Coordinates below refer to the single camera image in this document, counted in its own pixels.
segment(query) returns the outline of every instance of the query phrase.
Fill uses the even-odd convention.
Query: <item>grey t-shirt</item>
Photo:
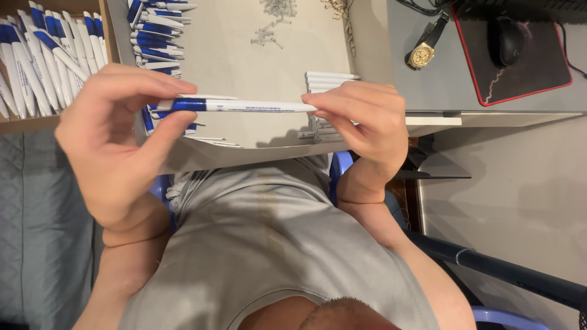
[[[439,329],[404,260],[332,206],[325,166],[316,156],[194,172],[179,229],[119,329],[232,330],[294,295],[357,298],[403,330]]]

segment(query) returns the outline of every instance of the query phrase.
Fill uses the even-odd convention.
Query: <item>cable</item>
[[[571,69],[579,72],[579,74],[582,75],[583,78],[587,79],[587,73],[585,73],[585,71],[583,71],[583,70],[577,68],[576,66],[574,66],[573,64],[571,64],[571,62],[569,61],[569,56],[566,54],[566,29],[565,29],[565,26],[560,22],[557,22],[556,24],[558,24],[558,26],[562,30],[562,50],[565,52],[566,62],[568,63],[568,65]]]
[[[435,9],[427,9],[424,8],[422,6],[419,6],[416,2],[414,2],[414,0],[397,0],[398,2],[400,2],[401,4],[404,4],[408,7],[410,7],[411,9],[414,9],[415,11],[418,11],[424,15],[427,16],[436,16],[440,13],[442,13],[443,9],[442,7],[447,4],[450,0],[434,0],[434,3],[432,4],[434,6]]]

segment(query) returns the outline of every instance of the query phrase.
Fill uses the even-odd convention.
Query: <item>black mouse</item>
[[[487,23],[487,42],[491,60],[498,66],[515,64],[524,51],[524,34],[507,16]]]

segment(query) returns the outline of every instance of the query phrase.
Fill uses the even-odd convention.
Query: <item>mouse pad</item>
[[[552,22],[516,22],[524,35],[518,61],[504,68],[491,60],[487,21],[455,18],[477,97],[490,106],[572,83],[561,40]]]

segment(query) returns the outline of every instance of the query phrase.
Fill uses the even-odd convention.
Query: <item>wristwatch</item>
[[[446,23],[448,23],[448,14],[443,12],[434,26],[418,40],[416,47],[406,55],[406,64],[410,69],[420,70],[430,63],[434,57],[434,46],[440,39]]]

